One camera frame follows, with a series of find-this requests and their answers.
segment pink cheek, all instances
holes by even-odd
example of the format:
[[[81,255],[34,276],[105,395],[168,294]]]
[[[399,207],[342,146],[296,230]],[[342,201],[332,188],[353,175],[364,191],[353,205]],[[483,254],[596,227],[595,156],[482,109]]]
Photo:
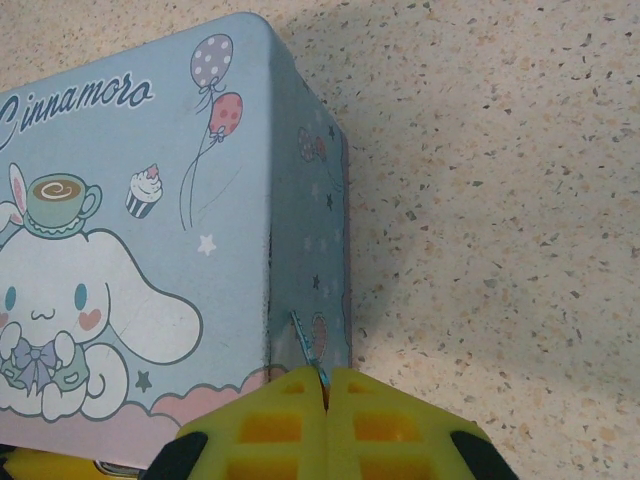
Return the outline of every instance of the pink cheek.
[[[96,325],[100,323],[102,319],[102,312],[97,308],[95,310],[91,310],[91,313],[80,312],[78,315],[78,323],[80,324],[80,328],[82,328],[85,332],[96,328]]]

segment white puppy character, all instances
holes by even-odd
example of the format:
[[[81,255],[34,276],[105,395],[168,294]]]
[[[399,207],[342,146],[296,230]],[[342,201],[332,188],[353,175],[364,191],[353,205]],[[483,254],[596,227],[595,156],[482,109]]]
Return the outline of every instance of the white puppy character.
[[[0,231],[26,212],[21,175],[11,172],[16,203],[0,204]],[[107,324],[160,364],[188,356],[202,330],[195,308],[150,285],[115,235],[52,240],[19,229],[0,250],[0,409],[49,421],[112,415],[127,394],[125,364],[111,345],[82,346]]]

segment cupcake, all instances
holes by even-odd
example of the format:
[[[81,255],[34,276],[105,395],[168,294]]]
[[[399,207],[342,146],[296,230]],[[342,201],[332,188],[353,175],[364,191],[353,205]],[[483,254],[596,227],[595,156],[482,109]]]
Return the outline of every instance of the cupcake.
[[[158,173],[158,166],[154,163],[131,177],[127,210],[135,218],[146,217],[162,197],[162,181]]]

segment light blue tin box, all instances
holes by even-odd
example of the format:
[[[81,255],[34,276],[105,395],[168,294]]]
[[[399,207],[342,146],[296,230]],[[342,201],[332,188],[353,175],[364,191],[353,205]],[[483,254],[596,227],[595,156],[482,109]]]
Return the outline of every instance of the light blue tin box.
[[[349,364],[348,147],[235,14],[0,95],[0,443],[146,467]]]

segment blue eye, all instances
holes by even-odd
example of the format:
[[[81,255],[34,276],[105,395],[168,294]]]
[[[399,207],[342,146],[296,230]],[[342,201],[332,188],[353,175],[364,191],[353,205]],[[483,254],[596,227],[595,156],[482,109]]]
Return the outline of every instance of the blue eye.
[[[7,309],[7,312],[10,312],[11,309],[15,306],[16,304],[16,288],[15,287],[9,287],[7,289],[7,293],[4,296],[4,306]]]
[[[84,283],[79,283],[76,287],[76,293],[73,296],[73,301],[75,302],[78,310],[82,310],[87,304],[87,287]]]

